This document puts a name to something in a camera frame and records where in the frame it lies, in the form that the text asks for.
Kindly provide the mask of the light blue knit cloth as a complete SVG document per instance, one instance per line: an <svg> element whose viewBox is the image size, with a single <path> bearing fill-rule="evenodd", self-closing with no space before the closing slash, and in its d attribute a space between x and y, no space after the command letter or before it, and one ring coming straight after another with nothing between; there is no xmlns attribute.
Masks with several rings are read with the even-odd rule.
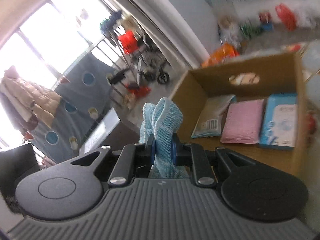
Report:
<svg viewBox="0 0 320 240"><path fill-rule="evenodd" d="M184 166L176 166L172 161L172 135L183 122L183 114L169 99L161 98L157 104L145 103L143 121L140 127L140 142L146 143L151 134L155 137L156 154L149 178L188 178Z"/></svg>

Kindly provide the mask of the orange bag on floor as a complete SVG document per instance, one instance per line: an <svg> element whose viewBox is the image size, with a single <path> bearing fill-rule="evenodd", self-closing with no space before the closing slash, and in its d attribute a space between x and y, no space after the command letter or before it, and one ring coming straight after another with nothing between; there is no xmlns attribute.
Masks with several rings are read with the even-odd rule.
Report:
<svg viewBox="0 0 320 240"><path fill-rule="evenodd" d="M236 50L236 48L231 44L225 43L219 48L217 48L206 61L202 62L201 67L206 68L214 66L225 61L228 58L233 58L237 56L239 56L239 53Z"/></svg>

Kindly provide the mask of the clothes drying rack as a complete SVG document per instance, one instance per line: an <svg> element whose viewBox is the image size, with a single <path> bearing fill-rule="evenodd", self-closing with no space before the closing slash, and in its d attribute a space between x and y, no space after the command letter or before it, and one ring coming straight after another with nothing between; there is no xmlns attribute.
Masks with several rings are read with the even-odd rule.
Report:
<svg viewBox="0 0 320 240"><path fill-rule="evenodd" d="M148 84L152 82L147 83L144 80L140 85L137 84L137 72L130 55L138 48L138 39L149 36L130 15L124 17L121 10L113 12L104 19L100 24L100 31L108 40L106 44L124 64L122 67L118 63L114 64L118 70L115 74L107 76L108 83L112 88L116 85L125 88L128 94L124 96L124 101L135 101L147 96L151 92Z"/></svg>

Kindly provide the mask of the black stroller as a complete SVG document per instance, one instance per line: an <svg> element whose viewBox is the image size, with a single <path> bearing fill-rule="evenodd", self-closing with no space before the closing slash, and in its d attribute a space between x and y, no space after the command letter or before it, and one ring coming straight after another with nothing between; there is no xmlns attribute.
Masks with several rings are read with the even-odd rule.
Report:
<svg viewBox="0 0 320 240"><path fill-rule="evenodd" d="M137 84L144 80L147 83L157 81L160 85L169 83L170 75L164 70L169 62L160 49L147 37L139 38L137 45L138 48L130 55L137 72Z"/></svg>

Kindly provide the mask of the clear packaged item with barcode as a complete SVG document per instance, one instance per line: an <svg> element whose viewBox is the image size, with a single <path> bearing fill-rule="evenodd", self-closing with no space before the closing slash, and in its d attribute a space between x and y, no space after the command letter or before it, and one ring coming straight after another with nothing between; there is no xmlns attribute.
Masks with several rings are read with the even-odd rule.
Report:
<svg viewBox="0 0 320 240"><path fill-rule="evenodd" d="M236 95L221 95L209 98L199 115L191 134L192 139L220 136L222 120L229 105L236 102Z"/></svg>

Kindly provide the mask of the cardboard box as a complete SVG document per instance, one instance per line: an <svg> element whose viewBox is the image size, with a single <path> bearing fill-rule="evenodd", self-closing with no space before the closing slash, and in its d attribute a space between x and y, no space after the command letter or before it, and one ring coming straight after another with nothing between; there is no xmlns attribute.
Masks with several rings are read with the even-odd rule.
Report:
<svg viewBox="0 0 320 240"><path fill-rule="evenodd" d="M225 147L299 175L306 145L302 62L296 53L186 72L171 97L182 142Z"/></svg>

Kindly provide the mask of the blue glove box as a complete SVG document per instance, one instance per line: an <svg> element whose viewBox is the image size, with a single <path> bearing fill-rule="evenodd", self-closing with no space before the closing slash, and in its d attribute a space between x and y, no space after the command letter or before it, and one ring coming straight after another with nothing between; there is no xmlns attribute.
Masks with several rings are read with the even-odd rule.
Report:
<svg viewBox="0 0 320 240"><path fill-rule="evenodd" d="M296 144L298 99L296 93L272 94L267 99L259 146L291 150Z"/></svg>

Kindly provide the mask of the grey hanging blanket blue circles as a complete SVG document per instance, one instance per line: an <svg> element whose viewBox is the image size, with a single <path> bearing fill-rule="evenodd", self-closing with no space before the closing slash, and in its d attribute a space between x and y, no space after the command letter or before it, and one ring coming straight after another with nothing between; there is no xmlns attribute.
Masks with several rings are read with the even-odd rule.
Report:
<svg viewBox="0 0 320 240"><path fill-rule="evenodd" d="M32 144L56 163L74 158L93 128L112 106L108 77L116 70L89 53L59 83L62 99L50 127L39 122L31 132Z"/></svg>

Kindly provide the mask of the red plastic bag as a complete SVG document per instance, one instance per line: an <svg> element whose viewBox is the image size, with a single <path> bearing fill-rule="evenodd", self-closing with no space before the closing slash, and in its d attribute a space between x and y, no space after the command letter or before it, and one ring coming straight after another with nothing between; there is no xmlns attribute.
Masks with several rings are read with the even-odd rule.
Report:
<svg viewBox="0 0 320 240"><path fill-rule="evenodd" d="M296 18L294 13L285 4L280 3L275 6L276 13L287 30L294 31L296 26Z"/></svg>

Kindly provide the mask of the beige padded jacket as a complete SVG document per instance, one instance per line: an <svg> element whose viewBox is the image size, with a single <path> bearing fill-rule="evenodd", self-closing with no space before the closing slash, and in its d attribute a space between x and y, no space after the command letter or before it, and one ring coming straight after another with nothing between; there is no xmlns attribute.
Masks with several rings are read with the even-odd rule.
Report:
<svg viewBox="0 0 320 240"><path fill-rule="evenodd" d="M32 116L51 127L62 97L55 91L20 78L14 66L4 72L1 92L7 97L23 121Z"/></svg>

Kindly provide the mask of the pink sponge pack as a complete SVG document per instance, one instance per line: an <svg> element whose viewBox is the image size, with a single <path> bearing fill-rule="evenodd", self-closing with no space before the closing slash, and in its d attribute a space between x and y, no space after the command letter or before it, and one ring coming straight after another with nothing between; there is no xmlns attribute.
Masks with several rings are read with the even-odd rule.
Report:
<svg viewBox="0 0 320 240"><path fill-rule="evenodd" d="M231 103L220 142L223 144L259 143L263 110L263 99Z"/></svg>

